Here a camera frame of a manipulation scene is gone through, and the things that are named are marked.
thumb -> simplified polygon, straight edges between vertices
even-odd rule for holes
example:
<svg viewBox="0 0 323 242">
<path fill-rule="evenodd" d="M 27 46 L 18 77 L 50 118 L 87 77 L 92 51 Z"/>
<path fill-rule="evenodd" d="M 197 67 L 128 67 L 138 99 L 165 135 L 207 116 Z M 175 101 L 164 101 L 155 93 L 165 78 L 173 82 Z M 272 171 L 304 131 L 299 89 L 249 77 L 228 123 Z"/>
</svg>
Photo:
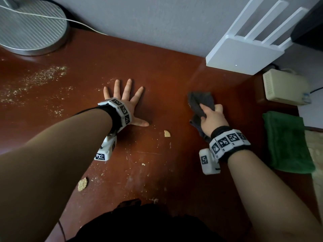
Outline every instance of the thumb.
<svg viewBox="0 0 323 242">
<path fill-rule="evenodd" d="M 210 109 L 208 106 L 205 106 L 205 105 L 203 105 L 203 104 L 200 104 L 200 107 L 201 107 L 201 109 L 203 110 L 203 112 L 206 114 L 206 115 L 208 115 L 209 113 L 211 113 L 213 110 L 212 109 Z"/>
<path fill-rule="evenodd" d="M 139 118 L 134 118 L 131 122 L 132 125 L 135 126 L 149 126 L 149 123 L 147 121 L 144 121 L 142 119 Z"/>
<path fill-rule="evenodd" d="M 216 112 L 223 113 L 223 106 L 222 105 L 214 105 L 216 108 Z"/>
<path fill-rule="evenodd" d="M 205 121 L 206 121 L 205 117 L 204 117 L 204 116 L 202 116 L 202 117 L 201 117 L 201 125 L 202 125 Z"/>
</svg>

gray fan stand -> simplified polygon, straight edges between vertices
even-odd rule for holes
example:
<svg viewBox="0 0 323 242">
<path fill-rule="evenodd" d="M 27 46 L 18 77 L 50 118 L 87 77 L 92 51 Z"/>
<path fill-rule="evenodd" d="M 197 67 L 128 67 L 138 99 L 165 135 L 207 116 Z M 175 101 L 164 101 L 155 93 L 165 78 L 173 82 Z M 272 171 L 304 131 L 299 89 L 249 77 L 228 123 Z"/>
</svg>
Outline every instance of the gray fan stand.
<svg viewBox="0 0 323 242">
<path fill-rule="evenodd" d="M 63 10 L 43 0 L 0 0 L 0 5 L 20 12 L 66 18 Z M 66 20 L 19 14 L 0 7 L 0 45 L 13 53 L 43 55 L 62 46 L 68 38 Z"/>
</svg>

wooden tabletop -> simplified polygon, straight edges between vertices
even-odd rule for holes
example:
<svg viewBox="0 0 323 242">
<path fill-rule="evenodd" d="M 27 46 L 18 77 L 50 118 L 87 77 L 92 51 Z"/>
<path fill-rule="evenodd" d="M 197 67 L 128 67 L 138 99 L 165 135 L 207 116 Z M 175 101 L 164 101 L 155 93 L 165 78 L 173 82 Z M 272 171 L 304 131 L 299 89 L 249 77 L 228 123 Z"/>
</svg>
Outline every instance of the wooden tabletop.
<svg viewBox="0 0 323 242">
<path fill-rule="evenodd" d="M 226 164 L 220 174 L 202 173 L 198 153 L 208 144 L 189 124 L 193 112 L 186 94 L 212 92 L 228 122 L 262 159 L 268 158 L 262 113 L 298 114 L 296 107 L 257 102 L 261 75 L 210 68 L 202 57 L 77 29 L 65 46 L 47 55 L 24 57 L 1 48 L 0 73 L 0 153 L 95 106 L 103 87 L 113 89 L 116 79 L 123 87 L 133 79 L 133 92 L 145 87 L 135 115 L 150 126 L 128 126 L 118 135 L 111 159 L 92 162 L 84 174 L 88 187 L 73 192 L 61 218 L 67 238 L 134 198 L 164 204 L 174 216 L 197 216 L 228 240 L 239 238 L 248 217 Z M 171 137 L 165 138 L 164 130 Z M 282 176 L 318 217 L 311 176 Z"/>
</svg>

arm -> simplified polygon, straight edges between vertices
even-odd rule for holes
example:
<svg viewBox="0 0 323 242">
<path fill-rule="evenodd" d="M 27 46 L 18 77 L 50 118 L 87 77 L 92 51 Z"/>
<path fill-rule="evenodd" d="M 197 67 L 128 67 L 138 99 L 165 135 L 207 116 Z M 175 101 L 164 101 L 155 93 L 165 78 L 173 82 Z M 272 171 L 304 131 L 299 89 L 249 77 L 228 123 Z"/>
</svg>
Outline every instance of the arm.
<svg viewBox="0 0 323 242">
<path fill-rule="evenodd" d="M 204 133 L 228 126 L 222 105 L 201 105 Z M 253 152 L 232 154 L 228 166 L 248 216 L 263 241 L 322 241 L 323 229 L 297 195 Z"/>
<path fill-rule="evenodd" d="M 143 88 L 129 101 L 130 89 L 131 80 L 122 100 L 133 115 Z M 104 96 L 110 97 L 106 87 Z M 120 98 L 118 80 L 114 97 Z M 149 125 L 134 117 L 132 124 Z M 86 111 L 0 156 L 1 241 L 47 238 L 111 127 L 111 117 L 105 111 Z"/>
</svg>

white router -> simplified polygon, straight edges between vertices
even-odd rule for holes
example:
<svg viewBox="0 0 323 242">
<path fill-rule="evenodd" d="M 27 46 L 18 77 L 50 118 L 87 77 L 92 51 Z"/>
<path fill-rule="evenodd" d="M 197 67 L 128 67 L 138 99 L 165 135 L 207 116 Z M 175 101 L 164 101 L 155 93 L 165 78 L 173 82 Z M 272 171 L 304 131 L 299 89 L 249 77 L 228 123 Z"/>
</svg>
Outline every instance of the white router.
<svg viewBox="0 0 323 242">
<path fill-rule="evenodd" d="M 289 5 L 279 0 L 245 36 L 236 35 L 263 0 L 250 0 L 229 30 L 206 56 L 206 65 L 213 68 L 254 75 L 284 54 L 293 42 L 289 37 L 280 45 L 272 45 L 282 34 L 309 11 L 300 7 L 263 41 L 255 38 Z"/>
</svg>

